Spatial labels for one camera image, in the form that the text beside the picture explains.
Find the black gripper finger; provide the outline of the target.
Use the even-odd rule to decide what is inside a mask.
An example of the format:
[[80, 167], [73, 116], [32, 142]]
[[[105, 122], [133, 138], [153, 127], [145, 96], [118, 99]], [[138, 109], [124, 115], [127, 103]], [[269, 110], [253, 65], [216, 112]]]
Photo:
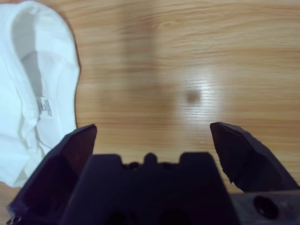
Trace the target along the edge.
[[7, 224], [57, 225], [93, 153], [96, 136], [94, 124], [65, 135], [7, 206]]
[[299, 189], [275, 155], [239, 126], [214, 122], [210, 130], [223, 172], [243, 192]]

